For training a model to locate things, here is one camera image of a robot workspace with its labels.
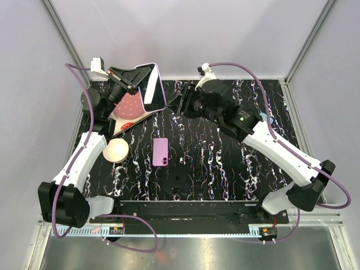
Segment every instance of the black mat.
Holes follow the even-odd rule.
[[[183,82],[164,81],[168,100]],[[225,83],[242,106],[265,112],[261,91],[252,80]],[[262,83],[271,106],[272,127],[298,146],[279,81]],[[93,87],[99,87],[99,82],[93,82]],[[86,197],[108,194],[121,200],[255,200],[291,182],[263,154],[221,134],[215,124],[174,116],[167,109],[119,137],[129,143],[129,157],[119,165],[100,155],[85,184]],[[161,137],[169,140],[169,165],[159,168],[152,166],[152,140]],[[176,194],[172,194],[174,185],[178,186]]]

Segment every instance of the pink phone case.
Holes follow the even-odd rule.
[[[167,166],[168,165],[168,139],[157,138],[154,139],[154,147],[152,148],[152,164],[153,166]]]

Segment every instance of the white wall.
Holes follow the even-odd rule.
[[[334,176],[352,194],[341,212],[353,251],[360,262],[360,2],[338,1],[300,66],[291,89],[314,156],[336,164]],[[332,203],[345,196],[333,184]]]
[[[40,1],[0,4],[0,269],[20,269],[39,220],[37,188],[64,163],[81,91]]]
[[[157,62],[163,78],[198,78],[204,62],[239,62],[261,78],[289,72],[326,0],[52,0],[80,58],[106,67]],[[247,78],[236,68],[217,75]]]

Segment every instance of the metal frame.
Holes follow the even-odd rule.
[[[56,31],[58,32],[59,37],[61,38],[67,51],[69,52],[69,55],[73,59],[74,64],[76,64],[76,66],[84,67],[83,62],[81,61],[74,45],[72,44],[72,42],[69,38],[69,35],[67,34],[51,0],[40,0],[40,1],[46,10],[46,13],[49,15]],[[81,76],[83,77],[84,81],[89,85],[90,81],[91,81],[89,74],[87,74],[87,72],[85,70],[79,70],[79,71],[80,71]]]
[[[285,80],[280,81],[280,85],[284,94],[284,99],[287,103],[287,108],[289,110],[295,134],[299,142],[299,148],[303,152],[312,156],[308,138],[304,131],[303,123],[300,119],[298,107],[295,103],[294,95],[291,91],[290,85],[289,83],[286,83]],[[325,194],[323,194],[322,197],[326,202]],[[294,224],[297,219],[296,211],[290,210],[288,213],[290,222],[292,221]],[[354,254],[351,250],[350,243],[347,238],[347,234],[345,232],[345,228],[343,226],[343,222],[341,220],[341,216],[337,211],[316,207],[314,211],[311,212],[311,214],[306,212],[301,214],[300,226],[303,226],[303,224],[307,224],[309,226],[316,226],[316,224],[321,224],[326,226],[331,235],[332,243],[335,247],[336,255],[341,268],[346,270],[358,269]]]
[[[73,58],[74,62],[78,66],[83,66],[83,63],[77,54],[73,44],[71,43],[71,40],[69,36],[67,35],[64,26],[62,25],[60,18],[55,11],[53,4],[50,0],[40,0],[47,13],[49,14],[52,22],[54,23],[54,26],[56,30],[59,33],[59,36],[61,37],[64,45],[66,46],[67,50],[69,51],[70,56]],[[324,24],[326,18],[330,14],[332,8],[334,7],[337,0],[328,0],[325,4],[321,14],[319,15],[311,33],[309,34],[307,40],[304,43],[303,48],[301,49],[299,55],[297,56],[292,68],[290,69],[288,75],[285,79],[280,79],[280,84],[284,93],[284,98],[287,102],[287,107],[290,113],[290,117],[292,120],[292,123],[294,125],[295,133],[298,138],[299,146],[302,151],[305,153],[308,153],[311,155],[311,149],[309,147],[308,139],[306,137],[306,134],[304,132],[304,128],[302,125],[302,122],[300,120],[299,112],[294,100],[294,97],[291,93],[291,89],[289,87],[289,83],[292,80],[294,74],[296,73],[298,67],[300,66],[302,60],[304,59],[306,53],[308,52],[311,44],[313,43],[315,37],[319,33],[321,26]],[[91,82],[91,79],[89,75],[84,71],[82,72],[83,79],[89,84]],[[66,161],[71,156],[75,138],[77,135],[78,128],[80,126],[80,121],[82,118],[82,112],[79,113],[78,116],[78,122],[74,129],[73,133],[73,141],[71,142],[68,152]],[[279,227],[284,226],[293,226],[296,223],[297,220],[297,211],[296,210],[290,210],[288,211],[289,214],[289,224],[279,224]],[[259,228],[263,227],[265,224],[253,224],[253,228]],[[340,262],[340,265],[342,269],[357,269],[356,261],[354,259],[353,253],[351,251],[349,241],[347,239],[345,229],[343,226],[343,223],[341,221],[341,217],[338,212],[324,209],[324,208],[315,208],[313,212],[301,212],[301,220],[299,226],[312,226],[312,227],[327,227],[329,230],[329,233],[331,234],[331,238],[333,241],[333,245],[336,250],[336,254],[338,257],[338,260]],[[47,245],[47,241],[49,239],[49,236],[51,235],[51,225],[48,223],[44,223],[42,221],[39,221],[37,228],[36,228],[36,239],[35,243],[33,245],[33,250],[31,252],[31,256],[29,258],[28,264],[26,265],[26,269],[31,270],[39,270],[41,267],[42,258],[44,255],[44,251]]]
[[[294,74],[298,70],[298,68],[299,68],[300,64],[302,63],[305,55],[307,54],[310,46],[312,45],[313,41],[315,40],[317,34],[319,33],[319,31],[322,27],[322,25],[325,23],[325,20],[329,16],[331,10],[333,9],[333,7],[335,6],[335,3],[337,1],[338,0],[327,0],[326,4],[324,5],[324,8],[322,9],[319,17],[317,18],[317,20],[314,24],[314,27],[311,29],[310,34],[308,35],[308,38],[306,39],[303,47],[301,48],[300,53],[298,54],[294,64],[292,65],[289,73],[285,77],[285,81],[287,83],[290,83],[290,81],[294,77]]]

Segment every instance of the purple cable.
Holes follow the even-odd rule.
[[[159,245],[158,235],[156,234],[154,228],[150,224],[148,224],[145,220],[143,220],[142,218],[134,217],[132,215],[111,215],[111,214],[110,215],[99,215],[98,217],[99,218],[132,218],[132,219],[136,219],[138,221],[141,221],[143,224],[145,224],[150,229],[150,231],[154,234],[154,237],[155,237],[155,246],[152,249],[145,249],[145,250],[134,249],[132,247],[123,246],[123,245],[120,245],[120,244],[117,244],[117,243],[114,243],[114,242],[110,242],[110,241],[108,242],[109,244],[112,244],[114,246],[118,246],[119,248],[131,250],[131,251],[136,251],[136,252],[143,252],[143,253],[152,253],[152,252],[155,252],[158,249],[158,245]]]
[[[266,111],[266,117],[267,117],[267,125],[268,125],[268,129],[269,129],[269,133],[271,134],[271,136],[274,138],[274,140],[277,139],[272,127],[271,127],[271,122],[270,122],[270,110],[269,110],[269,103],[267,100],[267,96],[266,96],[266,91],[263,87],[263,85],[261,84],[260,80],[258,79],[258,77],[251,72],[248,68],[240,65],[240,64],[236,64],[236,63],[231,63],[231,62],[220,62],[220,63],[214,63],[214,64],[210,64],[209,67],[213,67],[213,66],[237,66],[240,69],[245,70],[247,73],[249,73],[254,80],[257,82],[257,84],[260,86],[261,92],[263,94],[264,97],[264,103],[265,103],[265,111]],[[308,167],[311,167],[311,163],[308,162],[307,160],[305,160],[302,156],[298,155],[298,153],[296,153],[294,150],[292,150],[291,148],[289,148],[289,146],[287,146],[286,144],[284,144],[282,141],[277,141],[282,147],[284,147],[285,149],[287,149],[288,152],[292,153],[294,156],[296,156],[299,160],[301,160],[303,163],[305,163]],[[339,206],[331,206],[331,205],[325,205],[325,204],[317,204],[318,206],[324,207],[324,208],[329,208],[329,209],[344,209],[346,207],[348,207],[351,203],[351,196],[349,191],[347,191],[347,189],[339,182],[337,181],[334,177],[332,177],[331,175],[329,175],[328,173],[324,172],[323,170],[320,170],[319,168],[314,167],[314,170],[316,170],[317,172],[321,173],[323,176],[327,177],[329,180],[331,180],[334,184],[336,184],[346,195],[346,203],[343,205],[339,205]]]
[[[86,144],[88,143],[89,139],[90,139],[90,135],[91,135],[91,132],[92,132],[92,129],[94,127],[94,112],[92,110],[92,105],[91,105],[91,99],[90,99],[90,95],[84,85],[84,83],[81,81],[80,77],[77,75],[77,73],[75,72],[74,69],[79,69],[79,70],[90,70],[88,68],[85,68],[85,67],[78,67],[78,66],[74,66],[74,65],[71,65],[71,64],[68,64],[66,63],[65,66],[71,71],[72,74],[74,74],[75,78],[78,80],[78,82],[80,83],[81,87],[83,88],[83,91],[85,93],[85,96],[86,96],[86,100],[89,104],[89,107],[90,107],[90,128],[89,128],[89,133],[88,133],[88,136],[86,137],[85,141],[84,141],[84,147],[86,147]],[[79,151],[74,155],[73,159],[71,160],[71,162],[69,163],[69,166],[67,167],[66,169],[66,175],[68,175],[70,173],[70,169],[71,167],[74,165],[76,159],[78,158],[78,156],[80,155],[80,153],[83,151],[84,147],[81,147],[79,149]],[[57,187],[57,190],[55,192],[55,196],[54,196],[54,200],[53,200],[53,203],[52,203],[52,209],[51,209],[51,223],[52,223],[52,230],[54,232],[54,235],[57,237],[57,238],[63,238],[65,237],[69,231],[71,230],[71,227],[69,227],[63,235],[59,235],[59,233],[57,232],[57,228],[56,228],[56,206],[57,206],[57,199],[59,198],[59,194],[60,194],[60,191],[61,191],[61,188],[62,186],[64,185],[64,182],[66,180],[66,175],[63,176],[62,180],[60,181],[60,184],[59,186]]]

